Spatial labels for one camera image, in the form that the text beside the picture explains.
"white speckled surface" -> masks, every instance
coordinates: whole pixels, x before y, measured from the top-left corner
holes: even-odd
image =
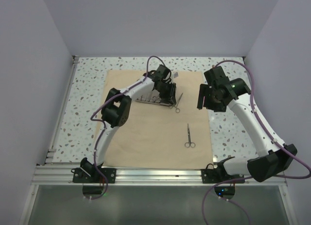
[[[53,162],[80,162],[83,157],[92,152],[96,122],[90,121],[89,118],[100,106],[107,71],[144,70],[147,59],[147,57],[82,57],[79,59],[65,114],[54,144],[56,153]],[[240,57],[162,57],[161,59],[173,71],[203,72],[224,59],[243,62]],[[157,59],[152,59],[149,69],[156,69],[159,63]],[[230,79],[239,77],[249,85],[247,74],[242,67],[234,63],[224,63],[222,66]],[[230,109],[225,113],[209,111],[209,120],[213,155],[217,161],[229,155],[247,158],[255,156],[256,150],[252,140]]]

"white wall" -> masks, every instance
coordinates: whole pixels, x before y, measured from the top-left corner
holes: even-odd
[[[297,156],[311,165],[311,0],[279,0],[247,55],[255,99],[267,120]],[[308,172],[296,162],[286,172]],[[311,180],[289,180],[300,224],[311,221]]]
[[[71,55],[43,0],[0,0],[0,224],[16,225],[43,163]]]
[[[246,56],[277,0],[44,0],[71,54]]]

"metal instrument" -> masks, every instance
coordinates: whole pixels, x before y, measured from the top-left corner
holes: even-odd
[[[187,148],[189,148],[189,147],[194,148],[195,147],[195,143],[191,142],[189,124],[187,125],[187,131],[188,131],[188,142],[185,143],[185,147],[187,147]]]
[[[183,94],[184,93],[181,93],[181,95],[179,96],[176,105],[170,105],[169,106],[169,108],[173,108],[173,107],[176,108],[176,110],[175,110],[176,113],[180,113],[180,109],[178,108],[178,104],[179,104],[179,102],[181,100],[181,97],[183,97]]]

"beige mat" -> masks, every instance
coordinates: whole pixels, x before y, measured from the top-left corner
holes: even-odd
[[[143,75],[137,70],[111,70],[108,72],[102,103],[108,91],[131,85]],[[201,72],[179,72],[174,81],[176,99],[183,92],[175,108],[132,102],[129,119],[116,132],[106,152],[104,165],[115,167],[139,167],[162,169],[201,169],[212,163],[207,110],[198,110],[199,86],[203,82]],[[195,148],[186,148],[187,123]]]

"scissors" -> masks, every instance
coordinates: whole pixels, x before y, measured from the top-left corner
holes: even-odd
[[[178,104],[179,104],[179,102],[180,102],[180,100],[181,100],[181,97],[183,97],[183,94],[184,94],[184,93],[181,93],[181,95],[179,96],[176,105],[170,105],[170,106],[169,106],[169,108],[175,107],[175,108],[176,108],[176,110],[175,110],[176,113],[180,113],[180,109],[178,108]]]
[[[187,130],[188,130],[188,142],[185,143],[185,147],[187,147],[187,148],[189,148],[189,147],[194,148],[195,147],[195,143],[191,142],[189,124],[187,125]]]

